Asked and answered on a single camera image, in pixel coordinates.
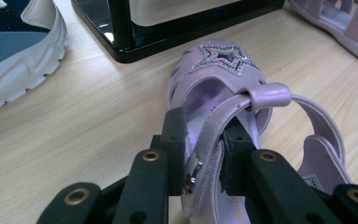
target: star decoration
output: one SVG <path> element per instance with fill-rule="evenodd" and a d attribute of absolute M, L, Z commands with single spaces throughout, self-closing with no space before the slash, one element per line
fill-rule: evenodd
<path fill-rule="evenodd" d="M 204 56 L 192 67 L 189 73 L 212 65 L 217 65 L 238 77 L 242 76 L 244 66 L 260 71 L 251 60 L 242 54 L 240 47 L 211 45 L 200 46 L 200 50 Z"/>

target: lavender sandal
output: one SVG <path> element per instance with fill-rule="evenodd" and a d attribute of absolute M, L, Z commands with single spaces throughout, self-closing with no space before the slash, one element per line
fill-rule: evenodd
<path fill-rule="evenodd" d="M 172 72 L 168 104 L 169 108 L 181 106 L 186 112 L 187 179 L 182 206 L 190 223 L 250 223 L 244 197 L 229 197 L 220 189 L 224 157 L 220 135 L 236 117 L 260 148 L 259 135 L 269 123 L 272 107 L 291 101 L 307 112 L 314 129 L 305 140 L 299 174 L 327 193 L 338 184 L 350 183 L 340 133 L 322 108 L 293 95 L 281 83 L 267 83 L 238 45 L 204 41 L 184 52 Z"/>
<path fill-rule="evenodd" d="M 352 0 L 288 0 L 301 16 L 325 29 L 354 55 L 358 56 L 358 8 L 351 15 Z"/>

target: navy sneaker upper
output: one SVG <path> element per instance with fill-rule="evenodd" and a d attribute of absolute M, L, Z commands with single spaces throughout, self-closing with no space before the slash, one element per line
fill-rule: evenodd
<path fill-rule="evenodd" d="M 0 32 L 43 32 L 49 30 L 25 23 L 21 13 L 28 6 L 30 0 L 4 0 L 7 6 L 0 8 Z"/>

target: sneaker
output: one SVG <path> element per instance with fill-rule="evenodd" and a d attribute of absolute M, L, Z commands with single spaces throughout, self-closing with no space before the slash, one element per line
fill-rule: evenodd
<path fill-rule="evenodd" d="M 66 42 L 65 22 L 52 0 L 0 0 L 0 107 L 52 75 Z"/>

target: sandal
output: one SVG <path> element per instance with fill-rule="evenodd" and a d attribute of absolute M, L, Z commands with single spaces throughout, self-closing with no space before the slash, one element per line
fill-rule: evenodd
<path fill-rule="evenodd" d="M 358 57 L 358 8 L 351 15 L 352 0 L 288 0 L 297 13 L 325 29 L 347 50 Z"/>
<path fill-rule="evenodd" d="M 314 129 L 305 140 L 299 174 L 327 193 L 338 184 L 350 183 L 340 133 L 322 108 L 293 95 L 281 83 L 267 83 L 236 44 L 204 41 L 184 52 L 171 74 L 168 105 L 170 109 L 181 106 L 186 115 L 182 206 L 191 223 L 249 223 L 244 197 L 229 197 L 218 184 L 225 151 L 220 136 L 235 118 L 260 148 L 259 135 L 269 123 L 272 107 L 291 101 L 307 112 Z"/>

